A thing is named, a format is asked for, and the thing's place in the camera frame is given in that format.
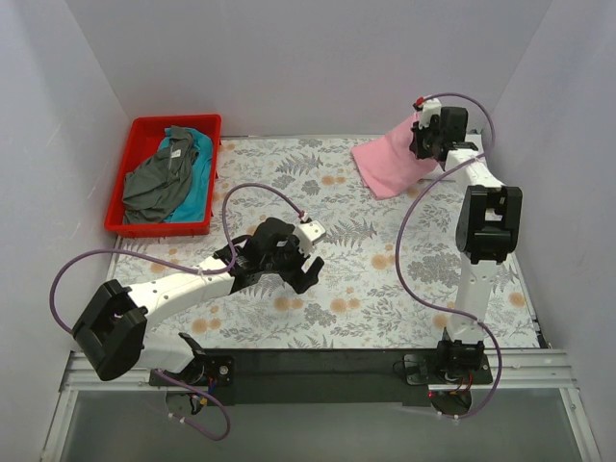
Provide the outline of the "pink t shirt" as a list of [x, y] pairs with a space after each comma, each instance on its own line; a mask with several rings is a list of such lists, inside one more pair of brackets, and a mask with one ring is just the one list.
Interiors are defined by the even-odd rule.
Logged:
[[362, 181], [377, 200], [404, 193], [439, 166], [431, 159], [418, 160], [410, 150], [411, 128], [418, 119], [411, 115], [382, 137], [351, 148]]

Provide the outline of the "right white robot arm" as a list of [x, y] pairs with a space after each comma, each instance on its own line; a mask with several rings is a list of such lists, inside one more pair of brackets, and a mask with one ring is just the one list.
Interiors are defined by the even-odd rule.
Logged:
[[468, 111], [437, 99], [414, 104], [410, 151], [434, 160], [464, 193], [455, 230], [461, 275], [454, 309], [435, 349], [419, 355], [421, 381], [457, 382], [479, 372], [491, 381], [484, 357], [485, 320], [500, 265], [517, 246], [523, 194], [507, 187], [481, 161], [466, 140]]

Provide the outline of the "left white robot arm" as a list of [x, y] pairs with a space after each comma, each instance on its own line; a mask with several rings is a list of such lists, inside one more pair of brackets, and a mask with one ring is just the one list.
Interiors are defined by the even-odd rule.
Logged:
[[265, 274], [305, 293], [319, 281], [324, 261], [312, 253], [325, 236], [316, 220], [293, 225], [268, 218], [189, 271], [133, 286], [107, 281], [74, 324], [72, 337], [103, 381], [141, 367], [196, 384], [212, 367], [206, 350], [188, 333], [160, 336], [156, 327], [204, 301], [246, 289]]

